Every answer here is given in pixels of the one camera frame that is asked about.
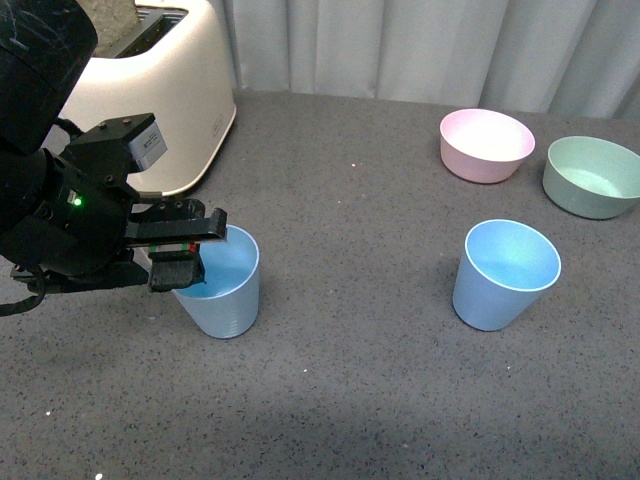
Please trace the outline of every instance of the toaster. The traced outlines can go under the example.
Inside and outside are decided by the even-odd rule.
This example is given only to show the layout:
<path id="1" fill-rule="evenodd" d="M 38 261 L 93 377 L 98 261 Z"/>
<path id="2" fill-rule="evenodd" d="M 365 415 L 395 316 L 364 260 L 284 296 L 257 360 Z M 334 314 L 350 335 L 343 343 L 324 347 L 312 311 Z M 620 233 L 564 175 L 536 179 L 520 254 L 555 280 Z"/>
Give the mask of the toaster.
<path id="1" fill-rule="evenodd" d="M 105 119 L 153 113 L 167 151 L 128 183 L 142 198 L 193 187 L 236 115 L 229 64 L 207 0 L 136 1 L 139 24 L 92 57 L 61 116 L 88 130 Z"/>

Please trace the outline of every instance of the curtain fold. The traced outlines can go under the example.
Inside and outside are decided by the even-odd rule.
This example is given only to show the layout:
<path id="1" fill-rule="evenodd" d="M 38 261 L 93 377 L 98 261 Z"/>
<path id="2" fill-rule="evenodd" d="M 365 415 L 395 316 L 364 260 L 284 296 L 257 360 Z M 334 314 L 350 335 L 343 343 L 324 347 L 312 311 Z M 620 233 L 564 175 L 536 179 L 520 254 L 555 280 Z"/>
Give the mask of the curtain fold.
<path id="1" fill-rule="evenodd" d="M 234 85 L 640 119 L 638 0 L 210 0 Z"/>

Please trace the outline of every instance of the mint green bowl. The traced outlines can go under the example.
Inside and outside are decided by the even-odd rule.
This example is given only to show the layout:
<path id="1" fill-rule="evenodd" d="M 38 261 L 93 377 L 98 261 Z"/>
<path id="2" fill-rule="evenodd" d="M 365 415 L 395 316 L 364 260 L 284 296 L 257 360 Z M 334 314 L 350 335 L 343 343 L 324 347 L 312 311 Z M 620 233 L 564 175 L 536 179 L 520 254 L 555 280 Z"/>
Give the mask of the mint green bowl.
<path id="1" fill-rule="evenodd" d="M 613 218 L 640 200 L 640 156 L 599 138 L 564 137 L 549 147 L 542 185 L 574 215 Z"/>

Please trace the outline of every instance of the black robotic arm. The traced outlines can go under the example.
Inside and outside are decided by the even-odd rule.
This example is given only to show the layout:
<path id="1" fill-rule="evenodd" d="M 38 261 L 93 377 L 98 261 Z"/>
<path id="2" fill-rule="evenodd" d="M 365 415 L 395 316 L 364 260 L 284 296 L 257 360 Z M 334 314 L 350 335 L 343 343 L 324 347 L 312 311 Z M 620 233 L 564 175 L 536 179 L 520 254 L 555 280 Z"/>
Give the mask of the black robotic arm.
<path id="1" fill-rule="evenodd" d="M 34 308 L 45 293 L 187 287 L 204 280 L 199 243 L 225 238 L 226 213 L 207 218 L 198 200 L 158 199 L 132 212 L 140 197 L 127 175 L 139 171 L 137 146 L 160 135 L 153 114 L 86 133 L 59 121 L 96 44 L 75 0 L 0 2 L 0 254 L 36 293 L 0 306 L 0 316 Z M 59 156 L 40 148 L 54 124 L 72 136 Z M 142 246 L 153 246 L 151 273 L 133 261 Z"/>

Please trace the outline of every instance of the cable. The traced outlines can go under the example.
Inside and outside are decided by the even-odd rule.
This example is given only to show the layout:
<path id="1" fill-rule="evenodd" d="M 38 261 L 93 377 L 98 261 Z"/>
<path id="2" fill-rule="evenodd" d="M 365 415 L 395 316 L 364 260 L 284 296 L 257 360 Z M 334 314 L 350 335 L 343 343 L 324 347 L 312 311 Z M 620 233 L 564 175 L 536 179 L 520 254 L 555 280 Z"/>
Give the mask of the cable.
<path id="1" fill-rule="evenodd" d="M 69 137 L 71 137 L 71 140 L 75 140 L 80 135 L 84 134 L 84 132 L 80 127 L 78 127 L 75 123 L 73 123 L 71 120 L 68 120 L 66 118 L 58 117 L 53 121 L 53 124 L 60 127 L 62 130 L 68 133 Z"/>
<path id="2" fill-rule="evenodd" d="M 47 284 L 45 282 L 44 273 L 39 265 L 33 268 L 26 269 L 29 273 L 33 274 L 36 279 L 36 292 L 37 295 L 25 298 L 15 303 L 5 303 L 0 305 L 0 317 L 8 317 L 9 315 L 15 315 L 17 313 L 25 313 L 29 310 L 36 308 L 44 299 L 45 293 L 47 293 Z"/>

